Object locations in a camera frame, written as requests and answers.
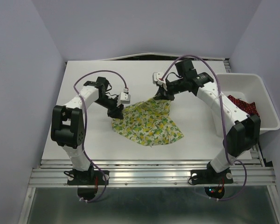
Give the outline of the lemon print skirt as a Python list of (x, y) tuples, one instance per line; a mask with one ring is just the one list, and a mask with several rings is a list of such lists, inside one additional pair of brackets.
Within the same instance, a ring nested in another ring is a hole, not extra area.
[(175, 143), (184, 137), (170, 118), (170, 100), (153, 98), (123, 109), (123, 119), (113, 119), (112, 129), (119, 135), (143, 146)]

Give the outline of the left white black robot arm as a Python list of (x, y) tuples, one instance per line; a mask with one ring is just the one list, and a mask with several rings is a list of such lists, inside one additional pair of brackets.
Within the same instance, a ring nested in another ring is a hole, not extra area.
[(72, 169), (65, 171), (68, 185), (108, 185), (109, 171), (100, 171), (86, 156), (83, 143), (86, 137), (85, 119), (91, 104), (107, 109), (107, 116), (123, 119), (120, 97), (107, 96), (109, 81), (98, 77), (87, 81), (81, 91), (65, 105), (56, 105), (52, 111), (51, 139), (68, 155)]

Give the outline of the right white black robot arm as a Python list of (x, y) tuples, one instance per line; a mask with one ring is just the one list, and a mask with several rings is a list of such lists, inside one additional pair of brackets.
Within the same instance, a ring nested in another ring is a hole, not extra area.
[(221, 118), (223, 131), (223, 149), (207, 164), (206, 169), (191, 171), (189, 184), (217, 184), (221, 181), (233, 183), (230, 166), (258, 143), (260, 117), (249, 115), (236, 106), (222, 93), (217, 76), (206, 72), (197, 73), (190, 59), (174, 62), (173, 66), (178, 73), (175, 81), (168, 81), (167, 73), (152, 74), (153, 84), (159, 88), (154, 99), (173, 101), (176, 94), (190, 92)]

